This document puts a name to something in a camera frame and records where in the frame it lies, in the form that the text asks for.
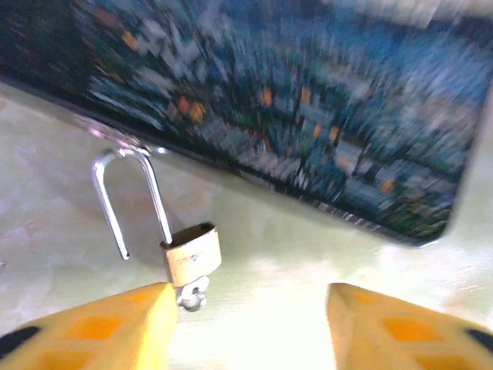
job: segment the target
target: open padlock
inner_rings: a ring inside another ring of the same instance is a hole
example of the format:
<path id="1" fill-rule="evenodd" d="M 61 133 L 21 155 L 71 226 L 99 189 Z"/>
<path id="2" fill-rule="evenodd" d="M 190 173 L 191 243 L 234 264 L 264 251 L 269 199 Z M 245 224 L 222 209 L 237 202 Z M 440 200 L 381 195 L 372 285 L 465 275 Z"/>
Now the open padlock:
<path id="1" fill-rule="evenodd" d="M 208 275 L 221 264 L 216 226 L 211 223 L 203 223 L 172 234 L 161 201 L 161 193 L 153 165 L 149 160 L 149 152 L 140 148 L 127 147 L 105 150 L 96 158 L 92 166 L 92 182 L 124 260 L 129 259 L 130 254 L 109 199 L 104 176 L 106 167 L 113 160 L 126 157 L 137 159 L 146 175 L 163 233 L 164 240 L 161 247 L 164 250 L 169 268 L 171 284 L 176 289 L 177 304 L 186 311 L 198 311 L 206 303 L 205 291 L 209 285 Z"/>

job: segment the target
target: padlock body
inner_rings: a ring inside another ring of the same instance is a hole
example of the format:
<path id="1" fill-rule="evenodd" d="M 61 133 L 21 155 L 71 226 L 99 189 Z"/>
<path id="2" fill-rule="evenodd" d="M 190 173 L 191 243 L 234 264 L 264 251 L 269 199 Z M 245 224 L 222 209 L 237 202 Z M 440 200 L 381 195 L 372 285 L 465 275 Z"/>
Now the padlock body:
<path id="1" fill-rule="evenodd" d="M 173 235 L 171 244 L 161 243 L 175 288 L 207 276 L 221 265 L 221 251 L 216 226 L 202 223 Z"/>

